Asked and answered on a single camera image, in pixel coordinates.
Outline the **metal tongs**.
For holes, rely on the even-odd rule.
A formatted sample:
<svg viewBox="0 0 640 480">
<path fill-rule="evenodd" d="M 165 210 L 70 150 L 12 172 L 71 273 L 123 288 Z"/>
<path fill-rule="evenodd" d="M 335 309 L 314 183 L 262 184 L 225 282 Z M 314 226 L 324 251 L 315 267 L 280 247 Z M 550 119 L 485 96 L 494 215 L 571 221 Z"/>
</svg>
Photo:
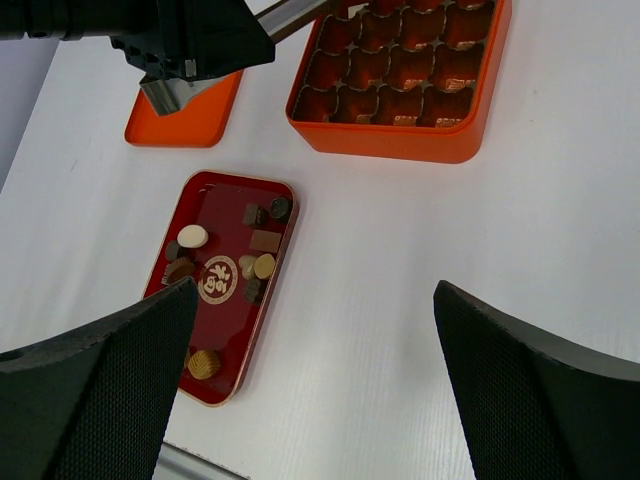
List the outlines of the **metal tongs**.
<svg viewBox="0 0 640 480">
<path fill-rule="evenodd" d="M 254 14 L 244 1 L 193 1 L 186 21 L 187 52 L 177 71 L 148 73 L 141 91 L 160 116 L 183 110 L 205 90 L 243 69 L 275 60 L 277 43 L 327 13 L 331 1 L 277 1 Z"/>
</svg>

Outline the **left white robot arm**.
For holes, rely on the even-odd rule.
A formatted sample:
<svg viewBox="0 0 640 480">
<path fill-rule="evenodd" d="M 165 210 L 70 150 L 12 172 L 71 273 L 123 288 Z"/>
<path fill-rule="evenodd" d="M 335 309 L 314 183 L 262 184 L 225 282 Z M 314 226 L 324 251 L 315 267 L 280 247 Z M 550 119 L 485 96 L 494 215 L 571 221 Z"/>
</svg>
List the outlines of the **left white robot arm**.
<svg viewBox="0 0 640 480">
<path fill-rule="evenodd" d="M 153 78 L 208 80 L 271 63 L 275 44 L 243 1 L 12 0 L 1 38 L 107 37 Z"/>
</svg>

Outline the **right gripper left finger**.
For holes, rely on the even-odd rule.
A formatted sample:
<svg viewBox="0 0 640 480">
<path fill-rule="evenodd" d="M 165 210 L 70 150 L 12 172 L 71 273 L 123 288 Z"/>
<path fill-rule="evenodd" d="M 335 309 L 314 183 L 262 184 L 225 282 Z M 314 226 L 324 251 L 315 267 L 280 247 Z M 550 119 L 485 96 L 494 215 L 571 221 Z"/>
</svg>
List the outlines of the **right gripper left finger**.
<svg viewBox="0 0 640 480">
<path fill-rule="evenodd" d="M 187 278 L 2 353 L 2 478 L 151 478 L 197 306 Z"/>
</svg>

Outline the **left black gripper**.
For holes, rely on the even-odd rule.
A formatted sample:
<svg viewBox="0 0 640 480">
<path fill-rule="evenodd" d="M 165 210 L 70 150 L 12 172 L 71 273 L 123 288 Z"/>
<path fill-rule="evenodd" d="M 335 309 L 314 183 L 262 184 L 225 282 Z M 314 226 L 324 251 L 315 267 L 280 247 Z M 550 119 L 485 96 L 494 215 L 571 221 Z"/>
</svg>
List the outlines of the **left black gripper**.
<svg viewBox="0 0 640 480">
<path fill-rule="evenodd" d="M 214 79 L 275 59 L 274 42 L 243 1 L 144 1 L 134 26 L 111 45 L 155 79 Z"/>
</svg>

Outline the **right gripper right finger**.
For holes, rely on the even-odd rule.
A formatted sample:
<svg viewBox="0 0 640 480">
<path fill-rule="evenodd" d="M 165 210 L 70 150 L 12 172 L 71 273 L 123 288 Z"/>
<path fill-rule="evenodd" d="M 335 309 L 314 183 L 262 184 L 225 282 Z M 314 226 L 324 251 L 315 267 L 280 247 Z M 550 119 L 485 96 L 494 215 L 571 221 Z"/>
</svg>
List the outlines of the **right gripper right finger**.
<svg viewBox="0 0 640 480">
<path fill-rule="evenodd" d="M 639 366 L 440 281 L 437 333 L 478 479 L 636 479 Z"/>
</svg>

